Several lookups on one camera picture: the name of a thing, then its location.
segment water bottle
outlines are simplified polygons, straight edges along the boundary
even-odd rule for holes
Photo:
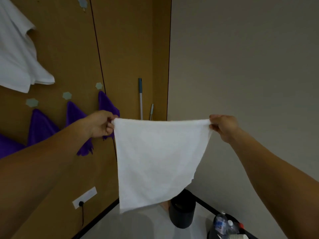
[[[224,212],[218,214],[215,218],[215,230],[218,235],[223,238],[227,234],[228,221]]]
[[[228,220],[227,234],[233,235],[238,233],[239,233],[239,229],[237,228],[237,226],[233,223],[232,220]]]

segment white towel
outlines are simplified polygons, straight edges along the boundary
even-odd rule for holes
[[[31,84],[54,84],[26,34],[34,28],[10,0],[0,0],[0,85],[28,93]]]
[[[209,120],[113,123],[121,212],[178,195],[194,178],[212,134]]]

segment wooden wall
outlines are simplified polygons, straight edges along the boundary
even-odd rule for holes
[[[62,129],[63,92],[89,114],[98,109],[97,82],[105,83],[122,118],[139,119],[138,78],[144,119],[154,103],[154,119],[166,120],[171,0],[91,0],[93,12],[90,0],[86,12],[77,0],[11,1],[37,27],[30,37],[38,61],[56,83],[32,85],[28,94],[0,86],[0,133],[26,144],[28,98],[36,98],[37,108]],[[94,139],[93,145],[94,154],[77,157],[14,239],[73,237],[81,227],[81,210],[72,201],[93,186],[98,194],[85,203],[85,225],[118,198],[114,143]]]

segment blue handle grip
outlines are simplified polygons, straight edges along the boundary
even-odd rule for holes
[[[142,79],[138,78],[138,92],[142,93]]]

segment power outlet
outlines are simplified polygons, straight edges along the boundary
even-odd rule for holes
[[[74,208],[77,209],[79,208],[79,203],[80,201],[83,201],[84,203],[86,201],[88,201],[89,199],[91,199],[94,195],[96,195],[98,192],[96,191],[95,186],[88,190],[87,192],[85,192],[83,195],[81,195],[79,198],[75,199],[72,203],[74,205]]]

